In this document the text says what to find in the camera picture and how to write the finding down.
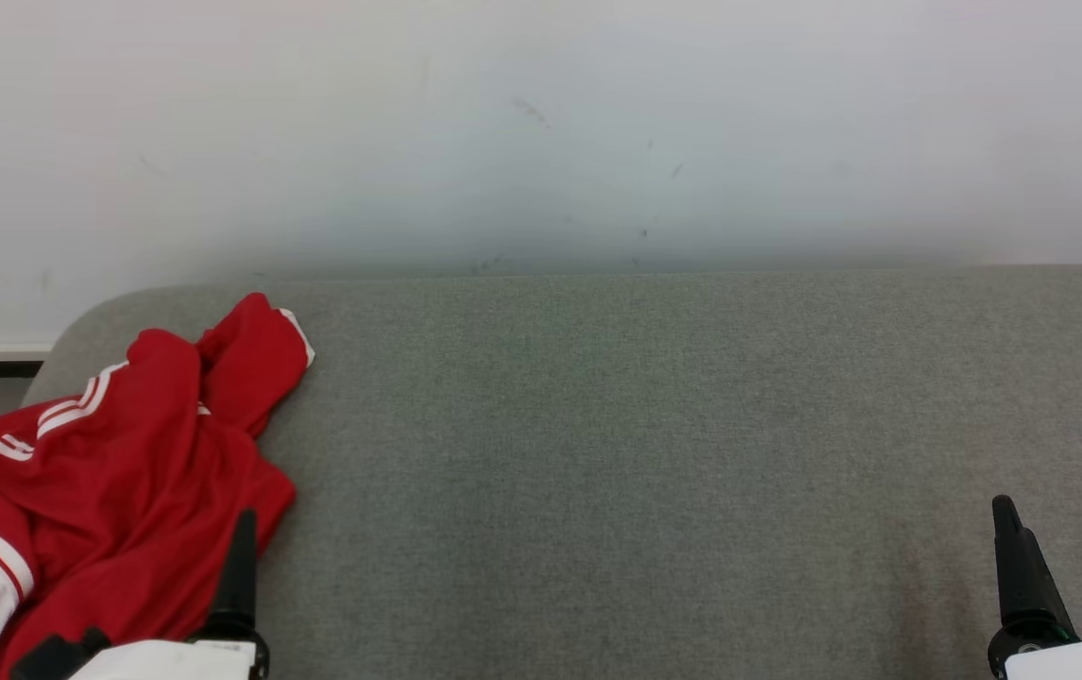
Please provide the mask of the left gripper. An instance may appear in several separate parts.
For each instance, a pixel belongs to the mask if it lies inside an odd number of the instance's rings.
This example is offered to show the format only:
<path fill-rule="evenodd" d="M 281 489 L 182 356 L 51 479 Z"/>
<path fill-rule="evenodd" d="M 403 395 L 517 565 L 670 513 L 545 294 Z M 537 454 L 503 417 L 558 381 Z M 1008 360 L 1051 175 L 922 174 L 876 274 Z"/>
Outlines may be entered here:
<path fill-rule="evenodd" d="M 245 653 L 247 679 L 268 679 L 272 653 L 258 633 L 258 512 L 245 508 L 230 534 L 225 563 L 214 590 L 214 612 L 187 637 L 187 644 Z"/>

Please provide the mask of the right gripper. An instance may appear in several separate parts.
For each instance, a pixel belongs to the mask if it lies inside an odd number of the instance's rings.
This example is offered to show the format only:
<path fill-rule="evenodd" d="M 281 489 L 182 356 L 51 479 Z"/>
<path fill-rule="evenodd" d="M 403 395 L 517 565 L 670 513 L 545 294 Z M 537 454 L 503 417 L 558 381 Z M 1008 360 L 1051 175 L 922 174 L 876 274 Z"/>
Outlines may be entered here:
<path fill-rule="evenodd" d="M 991 500 L 1000 623 L 989 642 L 989 668 L 1007 679 L 1012 655 L 1077 644 L 1068 612 L 1032 529 L 1008 495 Z"/>

